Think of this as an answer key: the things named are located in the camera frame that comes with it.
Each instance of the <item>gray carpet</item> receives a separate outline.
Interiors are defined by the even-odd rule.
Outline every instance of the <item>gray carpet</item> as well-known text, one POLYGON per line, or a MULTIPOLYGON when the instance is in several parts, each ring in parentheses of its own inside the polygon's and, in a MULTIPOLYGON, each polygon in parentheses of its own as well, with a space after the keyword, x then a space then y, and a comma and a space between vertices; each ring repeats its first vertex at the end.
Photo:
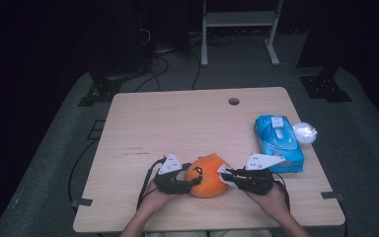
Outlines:
MULTIPOLYGON (((210 47, 209 65, 201 68, 194 88, 284 87, 300 118, 313 124, 319 132, 313 146, 334 191, 345 198, 343 206, 348 236, 379 236, 378 111, 356 78, 342 68, 335 79, 352 102, 328 103, 324 99, 310 99, 299 76, 316 74, 319 68, 296 68, 306 35, 276 36, 274 46, 281 63, 278 67, 270 64, 264 38, 240 37, 236 43, 210 47)), ((192 52, 199 56, 199 46, 192 52)), ((189 90, 198 70, 195 57, 175 52, 163 58, 168 60, 169 68, 158 77, 160 90, 189 90)), ((154 59, 153 73, 161 72, 165 66, 165 61, 154 59)), ((134 92, 151 76, 147 73, 125 82, 120 92, 134 92)), ((107 117, 110 108, 110 103, 78 107, 91 85, 89 74, 84 74, 66 97, 2 215, 0 236, 97 236, 73 230, 75 212, 68 197, 72 167, 90 145, 72 175, 72 196, 81 197, 98 146, 98 141, 92 143, 92 139, 87 139, 88 133, 96 120, 107 117)), ((156 90, 158 85, 151 80, 139 92, 156 90)), ((308 230, 313 236, 343 236, 343 226, 308 230)), ((272 230, 272 233, 275 237, 284 236, 280 229, 272 230)), ((103 235, 117 236, 117 233, 103 235)))

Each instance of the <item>wet wipes package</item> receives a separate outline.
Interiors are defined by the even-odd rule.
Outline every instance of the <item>wet wipes package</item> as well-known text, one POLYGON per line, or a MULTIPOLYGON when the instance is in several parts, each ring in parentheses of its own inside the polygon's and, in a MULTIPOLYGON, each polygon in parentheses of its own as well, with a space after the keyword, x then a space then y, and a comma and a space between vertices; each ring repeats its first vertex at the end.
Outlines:
POLYGON ((259 116, 255 124, 255 133, 263 154, 285 158, 285 161, 269 167, 272 172, 303 171, 304 155, 287 117, 259 116))

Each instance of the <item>dark background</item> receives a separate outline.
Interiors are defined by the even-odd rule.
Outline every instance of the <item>dark background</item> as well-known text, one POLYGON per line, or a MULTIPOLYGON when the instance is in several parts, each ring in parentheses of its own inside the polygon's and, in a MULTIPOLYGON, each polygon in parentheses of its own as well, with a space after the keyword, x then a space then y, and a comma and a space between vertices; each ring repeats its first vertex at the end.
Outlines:
MULTIPOLYGON (((150 48, 139 46, 137 26, 181 47, 186 46, 183 33, 200 30, 200 0, 141 3, 0 1, 0 215, 83 73, 101 65, 120 71, 147 69, 150 48), (147 16, 136 17, 139 11, 147 16), (147 22, 140 22, 144 17, 147 22)), ((220 6, 230 11, 262 10, 272 4, 208 0, 211 11, 220 6)), ((286 0, 278 31, 307 30, 298 66, 341 65, 358 78, 379 109, 379 1, 286 0)))

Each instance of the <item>cable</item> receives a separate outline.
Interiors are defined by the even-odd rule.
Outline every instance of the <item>cable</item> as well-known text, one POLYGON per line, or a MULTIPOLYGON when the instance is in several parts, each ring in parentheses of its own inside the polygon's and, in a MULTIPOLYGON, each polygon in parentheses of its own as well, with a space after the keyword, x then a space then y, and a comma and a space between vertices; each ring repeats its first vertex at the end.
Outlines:
POLYGON ((190 54, 192 54, 195 57, 195 59, 198 63, 198 71, 196 72, 195 79, 193 80, 192 86, 190 87, 190 89, 193 90, 193 88, 195 87, 195 83, 198 80, 199 72, 201 71, 201 62, 199 61, 199 58, 195 55, 195 53, 190 52, 190 54))
MULTIPOLYGON (((207 35, 209 35, 211 32, 213 32, 213 29, 209 30, 207 32, 207 35)), ((190 32, 189 33, 189 46, 191 46, 191 47, 198 46, 199 44, 197 42, 201 42, 201 37, 202 37, 201 32, 190 32)), ((171 47, 168 49, 155 50, 153 52, 158 56, 163 56, 163 55, 172 53, 176 50, 178 50, 178 49, 175 47, 171 47)))
POLYGON ((284 186, 285 186, 284 179, 282 179, 282 177, 278 173, 274 173, 274 172, 272 172, 272 173, 275 174, 275 175, 277 175, 279 177, 279 179, 282 181, 282 183, 284 184, 284 186))
POLYGON ((142 86, 144 86, 144 84, 148 83, 149 81, 151 81, 151 80, 153 80, 153 79, 158 80, 157 77, 160 76, 160 75, 162 75, 163 73, 165 73, 166 70, 168 70, 168 68, 169 68, 169 62, 168 62, 168 60, 166 60, 166 59, 164 59, 164 58, 162 58, 162 57, 158 57, 158 59, 161 59, 161 60, 163 60, 164 62, 166 62, 166 67, 165 67, 165 69, 163 69, 159 74, 154 75, 153 77, 150 77, 149 79, 147 79, 146 81, 144 81, 143 83, 141 83, 140 86, 138 86, 137 89, 134 90, 134 92, 138 92, 138 90, 140 90, 140 88, 141 88, 142 86))
POLYGON ((210 46, 220 47, 220 46, 228 46, 235 42, 239 41, 239 37, 233 36, 235 39, 230 39, 229 37, 222 37, 219 35, 213 35, 208 38, 207 43, 210 46))
POLYGON ((152 67, 150 67, 150 74, 155 78, 156 83, 158 84, 158 89, 156 91, 162 91, 161 89, 161 83, 159 82, 158 76, 153 73, 152 67))
POLYGON ((146 29, 140 29, 140 32, 145 32, 145 33, 147 33, 147 40, 146 40, 146 42, 149 42, 149 41, 150 41, 150 32, 147 31, 146 29))
POLYGON ((89 148, 91 148, 91 146, 97 142, 98 140, 93 140, 91 143, 88 144, 88 146, 82 151, 82 153, 78 156, 78 158, 76 159, 75 161, 75 164, 73 165, 72 169, 70 170, 70 175, 69 175, 69 181, 67 183, 67 192, 68 192, 68 195, 69 195, 69 202, 72 203, 72 191, 71 191, 71 182, 72 182, 72 177, 73 177, 73 173, 75 172, 75 169, 76 169, 76 166, 78 165, 79 161, 82 159, 82 157, 84 156, 84 154, 89 150, 89 148))
POLYGON ((155 166, 157 164, 163 164, 166 160, 166 157, 162 158, 162 159, 159 159, 157 160, 155 163, 153 163, 153 165, 147 170, 147 174, 146 174, 146 178, 144 179, 144 182, 143 182, 143 186, 141 187, 141 191, 140 191, 140 195, 138 196, 138 200, 137 200, 137 208, 141 205, 141 202, 143 201, 144 197, 146 197, 147 195, 149 195, 150 193, 154 192, 155 190, 152 190, 150 191, 149 193, 145 194, 146 192, 146 188, 147 188, 147 185, 149 184, 149 180, 150 180, 150 177, 152 175, 152 172, 153 172, 153 169, 155 168, 155 166))

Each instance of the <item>person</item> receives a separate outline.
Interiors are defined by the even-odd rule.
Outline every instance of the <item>person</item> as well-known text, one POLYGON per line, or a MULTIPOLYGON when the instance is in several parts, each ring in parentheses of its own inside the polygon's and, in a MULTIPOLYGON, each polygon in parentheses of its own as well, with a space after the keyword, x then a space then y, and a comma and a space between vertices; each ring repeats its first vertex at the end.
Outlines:
MULTIPOLYGON (((245 193, 257 203, 265 214, 274 219, 289 237, 310 237, 309 233, 291 215, 285 203, 283 192, 278 185, 273 184, 271 190, 264 196, 245 193)), ((167 195, 160 192, 151 180, 145 198, 119 236, 140 237, 150 217, 162 209, 171 199, 178 196, 180 195, 167 195)))

